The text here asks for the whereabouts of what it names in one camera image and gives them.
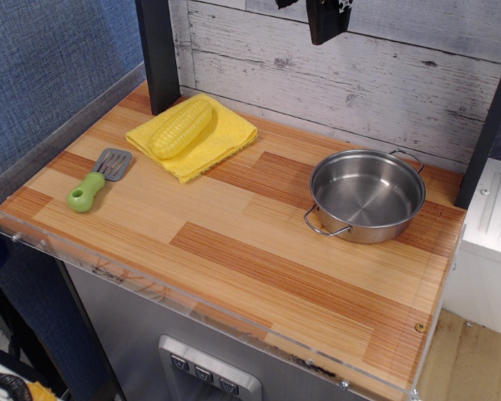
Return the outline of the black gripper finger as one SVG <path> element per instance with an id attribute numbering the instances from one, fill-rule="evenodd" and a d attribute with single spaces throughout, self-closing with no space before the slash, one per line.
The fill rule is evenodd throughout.
<path id="1" fill-rule="evenodd" d="M 297 3 L 298 0 L 275 0 L 278 9 L 283 9 L 290 7 L 291 5 Z"/>
<path id="2" fill-rule="evenodd" d="M 311 32 L 311 42 L 322 45 L 348 30 L 352 0 L 309 0 L 306 13 Z"/>

